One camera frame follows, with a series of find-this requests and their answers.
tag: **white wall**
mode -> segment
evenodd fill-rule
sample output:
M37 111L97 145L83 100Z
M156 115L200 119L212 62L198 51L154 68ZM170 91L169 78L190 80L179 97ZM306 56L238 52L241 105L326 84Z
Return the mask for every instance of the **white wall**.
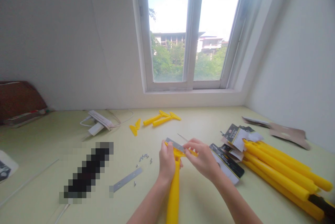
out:
M145 94L133 0L0 0L0 6L0 80L31 82L56 110L244 103L247 91Z
M288 0L246 106L335 152L335 0Z

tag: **window pane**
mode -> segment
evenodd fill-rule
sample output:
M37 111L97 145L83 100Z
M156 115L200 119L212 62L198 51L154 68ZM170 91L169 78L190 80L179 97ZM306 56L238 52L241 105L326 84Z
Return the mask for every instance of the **window pane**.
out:
M238 0L202 0L194 80L219 80Z
M188 0L148 0L154 82L183 80Z

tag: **window frame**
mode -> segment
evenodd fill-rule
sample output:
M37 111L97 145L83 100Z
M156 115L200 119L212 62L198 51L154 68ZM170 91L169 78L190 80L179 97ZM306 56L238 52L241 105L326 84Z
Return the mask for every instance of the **window frame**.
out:
M256 5L251 4L251 0L238 0L220 80L201 81L194 81L193 79L195 72L197 43L199 38L198 32L202 0L188 0L184 70L182 82L154 82L148 0L138 1L140 10L140 24L147 91L228 88L229 79L232 74L231 72L233 70L233 65L236 61L237 53L240 48L240 43L242 42L242 39L244 40L244 44L247 44L248 42L248 36L243 36L243 34L246 33L245 24L251 23L258 10L258 7Z

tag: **metal bracket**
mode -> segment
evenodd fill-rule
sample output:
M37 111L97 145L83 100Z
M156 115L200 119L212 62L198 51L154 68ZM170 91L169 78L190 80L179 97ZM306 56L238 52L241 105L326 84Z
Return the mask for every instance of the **metal bracket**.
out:
M136 169L134 172L132 172L131 174L129 174L128 176L124 177L122 180L120 180L119 182L117 182L114 186L109 186L109 191L115 193L117 190L119 190L121 187L123 187L129 181L131 181L132 179L134 179L141 172L142 172L142 168L141 167L138 168L138 169Z

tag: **building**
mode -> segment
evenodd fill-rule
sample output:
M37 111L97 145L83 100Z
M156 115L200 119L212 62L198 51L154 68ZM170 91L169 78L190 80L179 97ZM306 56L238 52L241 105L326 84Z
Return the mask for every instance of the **building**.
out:
M203 52L205 54L215 54L216 50L221 48L222 45L228 46L223 38L216 36L203 36L205 32L199 32L199 39L197 45L197 53ZM185 43L186 32L177 33L153 33L154 37L159 41L162 46L167 45L167 41L177 44L178 42Z

